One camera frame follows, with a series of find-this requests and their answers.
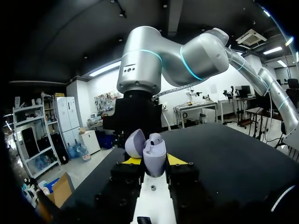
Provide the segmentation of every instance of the white fixture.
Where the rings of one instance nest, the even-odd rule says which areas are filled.
[[[290,43],[292,43],[294,40],[294,37],[292,36],[286,43],[285,46],[288,46]]]
[[[286,64],[283,62],[283,61],[281,61],[281,60],[279,60],[279,61],[277,61],[278,63],[280,63],[282,66],[284,66],[285,68],[287,67],[286,66]]]
[[[271,53],[279,51],[279,50],[282,50],[282,47],[273,48],[271,50],[265,51],[263,54],[268,55],[268,54],[271,54]]]
[[[266,41],[267,39],[260,35],[253,29],[248,30],[245,34],[240,36],[236,41],[238,44],[246,44],[247,46],[251,46],[253,44],[258,43],[259,41]]]
[[[97,75],[99,75],[99,74],[101,74],[101,73],[103,73],[105,71],[108,71],[110,69],[116,68],[116,67],[118,67],[120,65],[121,65],[121,61],[115,62],[115,63],[110,64],[110,65],[108,65],[108,66],[106,66],[104,68],[101,68],[99,70],[94,71],[93,73],[89,74],[89,76],[92,76],[92,77],[97,76]]]
[[[263,11],[268,17],[270,17],[270,13],[268,13],[266,10]]]

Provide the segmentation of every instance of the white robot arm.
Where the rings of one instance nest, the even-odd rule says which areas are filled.
[[[143,91],[155,95],[161,90],[161,74],[171,85],[183,86],[223,73],[231,64],[259,95],[271,94],[287,134],[296,131],[299,114],[285,91],[266,68],[256,74],[243,57],[225,47],[227,42],[228,35],[217,28],[181,45],[163,38],[155,28],[137,27],[123,52],[117,89],[121,93]]]

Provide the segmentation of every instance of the white container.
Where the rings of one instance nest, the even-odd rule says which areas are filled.
[[[101,150],[94,130],[81,134],[80,142],[86,146],[90,155]]]

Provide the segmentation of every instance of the blue led ring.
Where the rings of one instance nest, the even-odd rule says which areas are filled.
[[[285,98],[285,100],[281,103],[281,105],[279,106],[279,108],[278,108],[278,110],[280,110],[280,108],[282,107],[282,105],[285,103],[285,101],[287,100],[289,98],[289,96],[287,96],[286,98]]]
[[[242,65],[240,68],[238,68],[237,71],[240,70],[241,68],[243,68],[243,66],[244,66],[244,64],[245,64],[245,61],[246,61],[246,60],[244,59],[243,65]]]
[[[193,72],[193,71],[189,68],[189,66],[187,65],[187,63],[186,63],[186,61],[185,61],[185,59],[184,59],[184,57],[183,57],[183,54],[182,54],[182,48],[183,48],[183,46],[182,46],[181,49],[179,50],[179,54],[181,55],[181,59],[182,59],[182,62],[183,62],[183,64],[184,64],[184,66],[185,66],[186,69],[191,73],[191,75],[194,76],[194,78],[199,79],[199,80],[203,80],[202,78],[198,78],[197,75],[195,75],[194,72]]]
[[[126,54],[124,54],[124,55],[122,56],[122,58],[123,58],[124,56],[126,56],[128,53],[131,53],[131,52],[133,52],[133,51],[143,51],[143,52],[151,53],[151,54],[157,56],[157,57],[160,59],[161,63],[162,63],[162,58],[161,58],[158,54],[156,54],[156,53],[153,52],[153,51],[150,51],[150,50],[144,50],[144,49],[131,50],[131,51],[127,52]]]

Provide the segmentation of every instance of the cardboard box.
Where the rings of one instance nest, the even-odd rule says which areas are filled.
[[[71,182],[71,178],[67,173],[64,173],[59,178],[52,189],[53,193],[47,195],[47,197],[59,208],[75,190],[73,183]],[[46,207],[42,203],[38,202],[38,209],[40,216],[49,223],[52,220],[52,217]]]

